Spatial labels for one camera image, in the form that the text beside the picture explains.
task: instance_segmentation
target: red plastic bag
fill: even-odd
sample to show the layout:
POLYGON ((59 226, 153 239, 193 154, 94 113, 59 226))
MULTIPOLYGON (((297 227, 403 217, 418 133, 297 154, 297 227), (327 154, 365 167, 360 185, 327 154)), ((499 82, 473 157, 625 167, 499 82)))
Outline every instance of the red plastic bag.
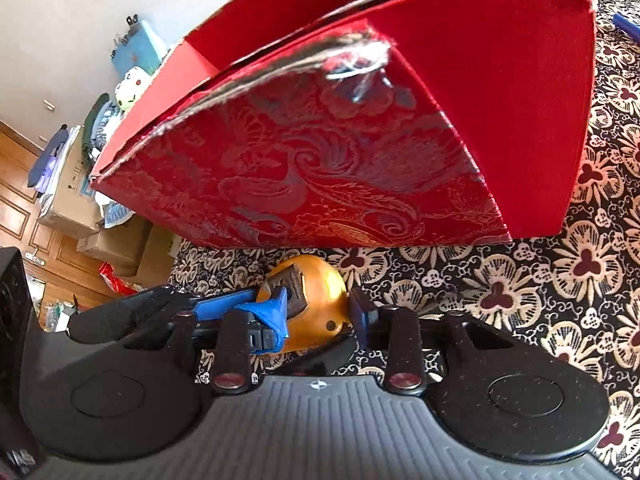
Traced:
POLYGON ((100 266, 100 270, 98 272, 100 272, 100 275, 102 276, 104 281, 107 283, 107 285, 109 285, 109 288, 114 292, 117 292, 118 294, 130 296, 131 294, 137 294, 138 292, 140 292, 135 288, 131 288, 120 278, 116 278, 113 275, 113 267, 111 267, 111 264, 108 264, 107 262, 104 262, 100 266))

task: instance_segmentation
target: yellow object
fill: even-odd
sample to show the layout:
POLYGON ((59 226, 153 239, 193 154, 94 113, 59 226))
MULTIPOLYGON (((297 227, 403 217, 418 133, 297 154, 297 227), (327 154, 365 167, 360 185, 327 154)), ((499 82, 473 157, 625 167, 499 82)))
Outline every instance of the yellow object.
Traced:
MULTIPOLYGON (((287 319, 289 337, 283 352, 304 350, 320 346, 338 335, 345 323, 349 323, 347 290, 342 277, 322 258, 301 254, 275 267, 267 277, 295 264, 303 276, 306 308, 295 317, 287 319)), ((269 292, 261 289, 257 301, 269 299, 269 292)))

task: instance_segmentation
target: cardboard box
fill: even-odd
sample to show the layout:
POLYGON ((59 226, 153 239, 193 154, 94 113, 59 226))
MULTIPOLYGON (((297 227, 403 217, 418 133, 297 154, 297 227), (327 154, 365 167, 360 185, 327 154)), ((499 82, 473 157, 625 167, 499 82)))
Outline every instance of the cardboard box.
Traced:
POLYGON ((556 235, 588 123, 594 2, 478 1, 231 0, 168 57, 92 185, 218 248, 556 235), (416 27, 417 16, 429 26, 416 27), (537 28, 545 34, 530 33, 537 28), (460 62, 469 37, 480 63, 460 62), (354 59, 372 53, 370 69, 384 64, 393 89, 352 102, 351 83, 318 86, 345 59, 333 40, 361 43, 354 59), (388 44, 388 59, 368 44, 388 44), (300 171, 299 153, 322 163, 300 171))
POLYGON ((78 240, 78 252, 110 263, 112 266, 136 267, 145 250, 151 222, 133 215, 122 225, 105 229, 78 240))
POLYGON ((114 265, 113 275, 146 288, 166 283, 174 266, 174 258, 169 254, 174 237, 171 231, 154 225, 138 267, 114 265))
POLYGON ((100 231, 100 208, 89 188, 88 172, 82 164, 82 131, 71 145, 52 202, 40 211, 38 223, 76 240, 100 231))

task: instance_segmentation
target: blue pen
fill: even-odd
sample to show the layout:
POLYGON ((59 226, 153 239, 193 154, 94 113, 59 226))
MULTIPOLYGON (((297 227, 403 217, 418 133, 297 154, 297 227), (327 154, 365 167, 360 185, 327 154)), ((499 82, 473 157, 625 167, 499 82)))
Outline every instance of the blue pen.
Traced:
POLYGON ((636 43, 640 43, 640 27, 638 27, 634 22, 630 22, 619 12, 616 12, 613 15, 611 21, 617 28, 623 30, 629 36, 631 36, 632 40, 634 40, 636 43))

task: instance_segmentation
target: stuffed toy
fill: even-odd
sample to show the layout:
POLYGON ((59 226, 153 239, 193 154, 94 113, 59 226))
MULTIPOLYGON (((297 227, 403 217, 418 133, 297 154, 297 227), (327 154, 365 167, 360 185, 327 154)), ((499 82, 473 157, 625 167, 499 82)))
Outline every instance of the stuffed toy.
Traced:
POLYGON ((116 86, 116 102, 121 110, 127 112, 150 84, 151 76, 139 66, 129 70, 116 86))

